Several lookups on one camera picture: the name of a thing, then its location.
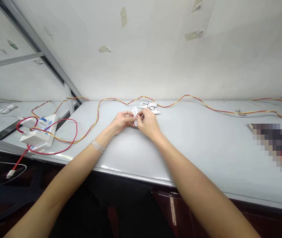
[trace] coiled white cable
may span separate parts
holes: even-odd
[[[157,102],[141,102],[139,108],[140,109],[149,108],[150,110],[153,110],[157,107],[157,105],[158,105]]]
[[[160,110],[157,108],[157,106],[158,106],[157,102],[141,102],[139,108],[141,109],[149,108],[151,112],[157,115],[161,113]]]
[[[138,114],[138,109],[137,109],[137,107],[131,108],[131,111],[132,111],[132,113],[133,113],[133,116],[134,116],[134,117],[137,117],[137,114]],[[136,127],[138,126],[137,120],[134,121],[134,125],[135,125]]]
[[[1,114],[6,114],[6,113],[12,111],[14,108],[17,108],[17,107],[18,106],[16,106],[15,104],[10,104],[6,108],[0,109],[0,113]]]

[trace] white wall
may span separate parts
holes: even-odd
[[[281,0],[13,1],[89,99],[282,97]]]
[[[12,48],[8,40],[12,41],[18,49]],[[1,10],[0,49],[0,60],[35,53]],[[65,97],[62,84],[44,64],[38,65],[28,60],[0,67],[0,98],[20,101],[58,101],[64,100]]]

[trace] silver bracelet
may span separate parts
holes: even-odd
[[[95,149],[96,149],[97,151],[99,151],[100,153],[103,153],[103,152],[105,151],[105,149],[106,149],[105,147],[102,147],[100,144],[98,144],[96,140],[93,140],[93,141],[91,142],[91,144],[92,144],[93,147],[95,147]]]

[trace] power strip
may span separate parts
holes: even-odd
[[[44,127],[39,127],[39,129],[42,129],[42,130],[45,130],[46,128],[48,128],[51,124],[57,122],[59,120],[59,116],[57,114],[54,114],[54,115],[51,115],[51,116],[48,116],[48,117],[45,117],[45,119],[48,121],[48,125],[47,126],[44,126]],[[56,127],[57,127],[57,123],[52,125],[47,131],[52,133],[53,135],[55,135],[55,132],[56,132]],[[46,135],[49,136],[49,141],[48,142],[45,142],[43,144],[40,144],[39,146],[31,146],[30,148],[36,152],[40,152],[40,153],[43,153],[46,149],[50,148],[53,144],[53,140],[54,140],[54,137],[49,135],[47,132],[45,132]]]

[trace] table surface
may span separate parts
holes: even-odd
[[[81,138],[96,120],[98,101],[84,102],[70,117],[78,122]],[[124,105],[105,101],[99,121],[91,132],[69,150],[38,158],[67,164],[107,127],[119,111],[130,110],[140,101]],[[158,102],[170,105],[172,101]],[[206,101],[212,108],[226,111],[275,110],[282,114],[277,101]],[[282,119],[270,113],[249,116],[228,115],[207,109],[197,101],[180,101],[160,108],[157,120],[171,143],[205,173],[229,198],[282,208],[282,172],[272,156],[253,139],[251,123],[280,124]],[[73,140],[75,124],[67,121],[56,136]],[[54,141],[46,152],[58,152],[68,145]],[[94,170],[146,182],[175,186],[155,146],[136,128],[126,128],[115,136]]]

